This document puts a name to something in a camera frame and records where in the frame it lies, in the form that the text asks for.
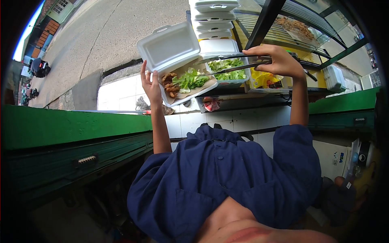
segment green painted wall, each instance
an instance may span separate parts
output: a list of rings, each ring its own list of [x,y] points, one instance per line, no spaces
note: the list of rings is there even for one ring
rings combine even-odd
[[[321,99],[309,103],[309,114],[372,109],[378,91],[379,87]]]
[[[145,115],[74,112],[4,105],[2,141],[8,150],[151,131]]]

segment fried chicken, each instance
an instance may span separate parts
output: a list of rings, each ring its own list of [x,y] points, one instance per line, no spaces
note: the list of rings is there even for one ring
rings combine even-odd
[[[170,84],[172,82],[172,78],[176,77],[176,73],[168,73],[165,76],[162,77],[162,85],[165,86],[167,84]]]
[[[178,92],[170,92],[170,97],[175,98],[178,95]]]
[[[178,92],[179,90],[180,90],[180,86],[179,85],[166,88],[166,92]]]

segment parked scooter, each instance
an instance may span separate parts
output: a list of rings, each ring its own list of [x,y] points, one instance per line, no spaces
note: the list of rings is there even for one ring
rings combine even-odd
[[[34,99],[35,97],[37,97],[39,95],[39,92],[37,89],[30,89],[30,100],[31,99]]]
[[[45,77],[51,70],[49,63],[41,60],[41,58],[35,58],[30,60],[28,63],[29,70],[32,72],[32,75],[38,78]]]
[[[20,104],[22,106],[28,106],[28,102],[30,101],[29,97],[27,95],[22,95],[22,98],[20,99]]]

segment green lettuce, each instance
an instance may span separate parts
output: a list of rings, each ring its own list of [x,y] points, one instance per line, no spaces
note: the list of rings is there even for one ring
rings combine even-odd
[[[219,72],[226,68],[242,66],[244,65],[244,63],[239,58],[235,58],[232,60],[226,59],[226,60],[212,61],[209,62],[208,65],[211,68],[212,72]],[[244,69],[241,69],[241,70],[236,70],[228,73],[215,74],[215,78],[217,80],[237,80],[237,79],[246,79],[246,75]]]
[[[173,85],[180,85],[180,93],[189,93],[191,89],[196,87],[202,87],[206,81],[209,80],[208,76],[197,76],[200,72],[198,72],[194,68],[188,68],[188,71],[185,72],[180,78],[174,77],[172,79]]]

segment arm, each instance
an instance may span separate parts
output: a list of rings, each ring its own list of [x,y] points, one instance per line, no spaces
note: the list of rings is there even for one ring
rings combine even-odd
[[[276,45],[260,45],[243,50],[247,55],[270,55],[272,63],[258,65],[256,71],[264,71],[293,78],[293,96],[290,125],[308,124],[308,92],[307,78],[303,67],[282,47]]]
[[[154,154],[171,152],[172,147],[170,145],[168,127],[163,115],[162,103],[151,104],[151,124]]]
[[[142,87],[150,100],[154,154],[171,152],[172,147],[162,109],[161,89],[158,85],[158,72],[154,71],[152,82],[150,82],[151,73],[145,74],[146,64],[147,61],[145,60],[140,69],[140,76],[142,78]]]
[[[291,119],[289,124],[307,126],[308,116],[307,79],[306,77],[293,78]]]

